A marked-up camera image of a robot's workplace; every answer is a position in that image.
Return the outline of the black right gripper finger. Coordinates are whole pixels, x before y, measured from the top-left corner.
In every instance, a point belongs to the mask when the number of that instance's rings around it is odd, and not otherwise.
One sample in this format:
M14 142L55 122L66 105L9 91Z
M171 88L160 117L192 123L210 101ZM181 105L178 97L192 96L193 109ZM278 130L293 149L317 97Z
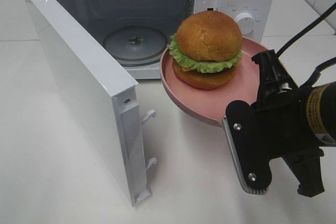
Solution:
M243 191L264 195L272 180L270 158L252 107L241 100L230 102L223 117L223 129Z
M259 67L259 87L254 109L265 109L289 103L297 84L276 57L274 50L259 52L252 61Z

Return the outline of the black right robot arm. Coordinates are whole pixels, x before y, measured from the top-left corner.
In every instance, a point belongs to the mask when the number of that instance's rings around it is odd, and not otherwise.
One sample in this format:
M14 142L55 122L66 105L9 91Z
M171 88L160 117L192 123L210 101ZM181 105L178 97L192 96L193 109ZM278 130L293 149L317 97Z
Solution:
M299 182L298 193L313 197L324 192L320 159L324 147L335 146L335 83L316 85L318 65L301 86L280 63L273 50L252 57L259 67L257 99L232 101L223 127L242 189L263 195L272 180L269 163L282 158Z

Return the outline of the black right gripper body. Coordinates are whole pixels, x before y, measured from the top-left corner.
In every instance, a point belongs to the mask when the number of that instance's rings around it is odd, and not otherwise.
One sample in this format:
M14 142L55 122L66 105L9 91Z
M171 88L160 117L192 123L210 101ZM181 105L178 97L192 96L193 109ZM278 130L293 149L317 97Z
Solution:
M306 106L312 89L258 93L253 105L260 135L246 151L252 163L267 164L271 159L307 154L322 157L321 144L310 129Z

